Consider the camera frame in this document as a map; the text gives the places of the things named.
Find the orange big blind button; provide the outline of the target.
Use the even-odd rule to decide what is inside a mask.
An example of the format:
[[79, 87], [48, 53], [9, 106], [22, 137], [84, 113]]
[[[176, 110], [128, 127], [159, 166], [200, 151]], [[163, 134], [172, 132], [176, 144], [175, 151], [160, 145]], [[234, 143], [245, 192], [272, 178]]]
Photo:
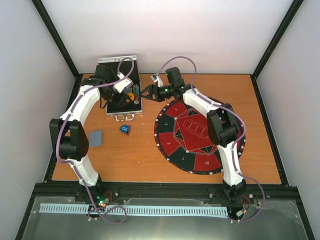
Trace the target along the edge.
[[130, 102], [133, 102], [135, 99], [135, 96], [133, 93], [129, 92], [127, 93], [127, 99], [126, 99], [126, 102], [130, 103]]

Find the right poker chip row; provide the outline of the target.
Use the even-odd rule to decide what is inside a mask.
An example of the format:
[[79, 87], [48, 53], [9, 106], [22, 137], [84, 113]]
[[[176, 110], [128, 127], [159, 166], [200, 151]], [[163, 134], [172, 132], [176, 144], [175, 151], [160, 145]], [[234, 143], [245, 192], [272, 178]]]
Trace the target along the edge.
[[141, 101], [140, 96], [139, 96], [139, 94], [140, 94], [140, 86], [138, 84], [134, 84], [132, 86], [132, 93], [134, 95], [133, 102], [134, 102], [134, 104], [138, 105], [140, 103], [140, 101]]

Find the aluminium poker chip case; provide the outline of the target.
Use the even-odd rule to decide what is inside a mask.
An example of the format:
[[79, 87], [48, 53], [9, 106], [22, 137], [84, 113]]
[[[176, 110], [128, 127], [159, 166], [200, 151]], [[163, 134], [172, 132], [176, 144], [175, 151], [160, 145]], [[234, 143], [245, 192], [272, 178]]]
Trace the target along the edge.
[[124, 88], [120, 97], [116, 98], [114, 101], [109, 101], [105, 107], [106, 115], [108, 117], [114, 117], [117, 122], [132, 121], [135, 115], [143, 113], [143, 104], [139, 96], [142, 85], [138, 70], [137, 56], [104, 57], [98, 61], [99, 65], [106, 65], [113, 71], [113, 73], [110, 74], [111, 82], [116, 80], [114, 74], [117, 74], [118, 72], [126, 75], [131, 70], [132, 63], [134, 63], [134, 67], [131, 74], [128, 76], [128, 78], [132, 80], [132, 86]]

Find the blue small blind button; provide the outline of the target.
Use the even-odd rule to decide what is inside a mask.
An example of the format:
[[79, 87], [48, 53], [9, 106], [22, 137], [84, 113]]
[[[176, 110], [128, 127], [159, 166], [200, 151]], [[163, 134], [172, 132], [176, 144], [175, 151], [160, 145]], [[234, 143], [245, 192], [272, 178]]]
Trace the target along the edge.
[[126, 131], [126, 129], [125, 129], [125, 124], [123, 124], [123, 125], [120, 127], [120, 131], [125, 134], [125, 131]]

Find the grey card deck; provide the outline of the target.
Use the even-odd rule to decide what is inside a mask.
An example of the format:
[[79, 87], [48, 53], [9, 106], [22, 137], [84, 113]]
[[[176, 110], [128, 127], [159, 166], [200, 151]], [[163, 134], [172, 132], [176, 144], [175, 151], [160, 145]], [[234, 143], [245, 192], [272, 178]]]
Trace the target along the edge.
[[103, 144], [102, 130], [95, 130], [89, 133], [89, 146], [100, 147]]

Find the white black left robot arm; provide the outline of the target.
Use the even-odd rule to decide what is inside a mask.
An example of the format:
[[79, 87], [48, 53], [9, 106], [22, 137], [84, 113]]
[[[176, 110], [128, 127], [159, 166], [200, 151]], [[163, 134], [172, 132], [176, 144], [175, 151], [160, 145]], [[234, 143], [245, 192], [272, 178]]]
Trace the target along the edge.
[[123, 90], [132, 86], [129, 76], [131, 66], [124, 75], [120, 70], [114, 73], [116, 81], [107, 82], [107, 74], [90, 76], [80, 82], [78, 93], [66, 112], [49, 123], [52, 150], [61, 164], [68, 164], [78, 177], [79, 184], [87, 186], [86, 195], [92, 201], [103, 198], [104, 188], [98, 185], [100, 175], [94, 170], [89, 156], [89, 140], [84, 130], [86, 119], [93, 106], [101, 99], [114, 101]]

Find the round red black poker mat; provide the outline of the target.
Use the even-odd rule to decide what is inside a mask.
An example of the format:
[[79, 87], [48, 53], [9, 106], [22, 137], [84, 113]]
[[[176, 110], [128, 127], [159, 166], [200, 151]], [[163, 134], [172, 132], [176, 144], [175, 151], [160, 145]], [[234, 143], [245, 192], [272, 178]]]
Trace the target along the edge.
[[223, 171], [220, 153], [208, 134], [207, 119], [179, 100], [167, 103], [155, 119], [154, 138], [164, 158], [197, 175]]

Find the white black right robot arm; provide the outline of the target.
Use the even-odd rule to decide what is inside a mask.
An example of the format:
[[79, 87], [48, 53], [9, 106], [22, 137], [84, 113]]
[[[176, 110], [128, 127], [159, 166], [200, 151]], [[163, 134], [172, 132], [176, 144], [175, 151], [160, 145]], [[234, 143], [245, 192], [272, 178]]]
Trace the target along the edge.
[[217, 146], [223, 168], [223, 194], [225, 199], [235, 202], [246, 191], [246, 180], [242, 174], [237, 152], [238, 142], [246, 134], [244, 121], [230, 104], [218, 103], [204, 94], [191, 83], [186, 84], [177, 67], [166, 71], [168, 85], [164, 85], [159, 75], [151, 76], [153, 84], [141, 90], [139, 96], [155, 102], [163, 102], [171, 97], [183, 101], [194, 108], [207, 120], [209, 139]]

